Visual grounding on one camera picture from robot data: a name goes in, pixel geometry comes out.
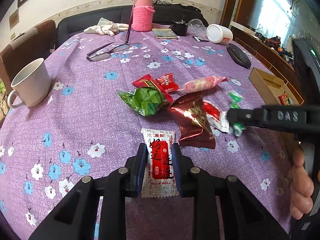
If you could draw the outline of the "person right hand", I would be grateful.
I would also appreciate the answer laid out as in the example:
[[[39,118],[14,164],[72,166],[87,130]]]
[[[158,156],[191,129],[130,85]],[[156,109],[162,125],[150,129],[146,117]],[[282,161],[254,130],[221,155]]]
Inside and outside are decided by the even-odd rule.
[[[292,184],[290,187],[290,212],[296,220],[301,219],[313,208],[311,195],[314,191],[314,183],[304,168],[304,162],[303,151],[300,148],[296,149],[293,154]]]

